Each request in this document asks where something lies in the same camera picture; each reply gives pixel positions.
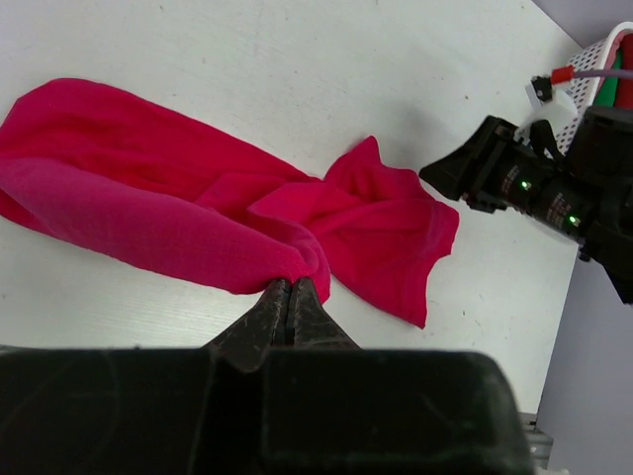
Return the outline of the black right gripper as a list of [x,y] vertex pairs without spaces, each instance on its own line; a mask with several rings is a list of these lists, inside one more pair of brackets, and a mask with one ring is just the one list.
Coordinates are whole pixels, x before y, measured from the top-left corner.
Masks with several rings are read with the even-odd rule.
[[419,170],[419,178],[443,197],[485,213],[514,208],[538,212],[539,160],[514,138],[517,126],[488,116],[446,157]]

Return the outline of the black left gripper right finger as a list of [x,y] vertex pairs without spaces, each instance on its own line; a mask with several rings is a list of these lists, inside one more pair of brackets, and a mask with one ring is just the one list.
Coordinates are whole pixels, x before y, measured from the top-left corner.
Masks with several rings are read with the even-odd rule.
[[309,279],[293,287],[291,346],[261,368],[268,474],[530,474],[512,390],[472,351],[346,349]]

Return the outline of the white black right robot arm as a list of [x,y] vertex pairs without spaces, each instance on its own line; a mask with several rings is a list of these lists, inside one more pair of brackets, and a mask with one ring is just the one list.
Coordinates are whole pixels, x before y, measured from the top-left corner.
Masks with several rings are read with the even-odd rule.
[[517,137],[488,116],[458,149],[420,169],[443,197],[473,210],[513,208],[577,242],[580,258],[605,270],[623,304],[632,302],[632,112],[589,107],[566,153],[549,123]]

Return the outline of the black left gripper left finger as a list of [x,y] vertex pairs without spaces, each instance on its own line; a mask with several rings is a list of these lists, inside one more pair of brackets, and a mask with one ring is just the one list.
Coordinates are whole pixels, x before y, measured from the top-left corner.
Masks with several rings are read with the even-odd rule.
[[3,351],[2,472],[259,473],[259,370],[290,296],[273,281],[199,348]]

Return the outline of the bright red t shirt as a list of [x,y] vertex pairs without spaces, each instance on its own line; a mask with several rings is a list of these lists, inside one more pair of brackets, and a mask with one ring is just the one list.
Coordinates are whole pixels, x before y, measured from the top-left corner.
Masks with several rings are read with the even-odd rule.
[[254,294],[338,281],[418,327],[459,215],[368,137],[322,178],[124,90],[50,81],[1,127],[1,214],[129,265]]

